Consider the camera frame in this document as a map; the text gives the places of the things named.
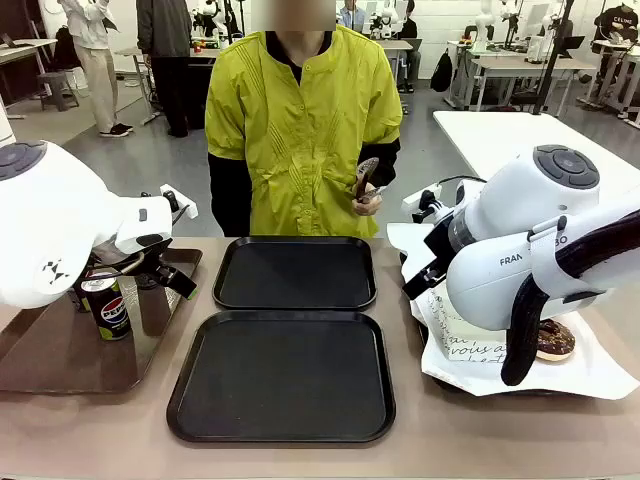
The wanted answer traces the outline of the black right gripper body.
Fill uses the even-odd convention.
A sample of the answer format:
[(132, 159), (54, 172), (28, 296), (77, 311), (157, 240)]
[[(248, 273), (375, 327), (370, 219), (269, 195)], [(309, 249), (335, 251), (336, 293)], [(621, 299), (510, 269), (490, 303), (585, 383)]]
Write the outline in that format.
[(436, 274), (445, 274), (456, 252), (449, 240), (448, 232), (451, 219), (442, 219), (424, 239), (424, 243), (435, 255), (428, 269)]

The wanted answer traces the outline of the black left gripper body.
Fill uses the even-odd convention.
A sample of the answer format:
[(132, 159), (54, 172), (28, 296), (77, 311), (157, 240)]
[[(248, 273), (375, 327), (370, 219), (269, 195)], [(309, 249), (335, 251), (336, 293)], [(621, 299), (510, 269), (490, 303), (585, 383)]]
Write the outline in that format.
[(174, 267), (166, 263), (162, 254), (141, 252), (139, 259), (131, 266), (130, 276), (134, 278), (139, 289), (154, 289), (164, 287), (159, 283), (159, 268)]

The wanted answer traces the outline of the person's left hand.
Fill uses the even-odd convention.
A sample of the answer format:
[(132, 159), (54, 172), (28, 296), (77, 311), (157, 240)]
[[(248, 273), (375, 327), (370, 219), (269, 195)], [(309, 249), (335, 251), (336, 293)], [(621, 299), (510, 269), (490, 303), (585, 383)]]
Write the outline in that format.
[(383, 197), (380, 188), (367, 183), (363, 195), (353, 199), (352, 207), (359, 216), (373, 216), (378, 212), (382, 203)]

